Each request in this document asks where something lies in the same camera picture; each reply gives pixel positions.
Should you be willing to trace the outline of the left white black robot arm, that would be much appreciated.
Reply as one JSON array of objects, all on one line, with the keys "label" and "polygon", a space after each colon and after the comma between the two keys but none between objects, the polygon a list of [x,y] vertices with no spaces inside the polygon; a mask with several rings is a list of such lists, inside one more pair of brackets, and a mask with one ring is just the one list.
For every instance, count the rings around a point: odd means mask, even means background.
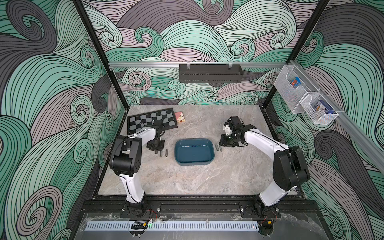
[{"label": "left white black robot arm", "polygon": [[145,195],[137,177],[142,163],[143,147],[154,152],[162,151],[165,145],[165,141],[161,139],[163,134],[163,121],[155,120],[135,134],[119,135],[116,139],[110,168],[122,181],[126,201],[130,204],[140,204]]}]

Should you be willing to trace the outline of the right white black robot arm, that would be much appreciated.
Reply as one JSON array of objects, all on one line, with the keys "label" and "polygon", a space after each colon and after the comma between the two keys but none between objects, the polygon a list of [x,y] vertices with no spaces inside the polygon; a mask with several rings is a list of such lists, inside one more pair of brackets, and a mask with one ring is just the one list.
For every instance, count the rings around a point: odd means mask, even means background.
[{"label": "right white black robot arm", "polygon": [[296,187],[310,179],[304,152],[298,146],[288,146],[268,137],[253,125],[245,125],[238,116],[232,116],[223,125],[219,145],[239,147],[252,145],[262,151],[273,163],[273,181],[259,194],[259,205],[271,207]]}]

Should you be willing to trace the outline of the teal plastic storage box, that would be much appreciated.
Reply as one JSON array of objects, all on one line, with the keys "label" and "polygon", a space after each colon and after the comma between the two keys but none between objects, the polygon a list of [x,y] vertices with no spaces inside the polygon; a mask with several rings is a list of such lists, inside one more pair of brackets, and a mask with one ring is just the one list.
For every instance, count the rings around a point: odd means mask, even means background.
[{"label": "teal plastic storage box", "polygon": [[182,139],[175,144],[175,160],[181,166],[208,165],[214,159],[214,145],[209,139]]}]

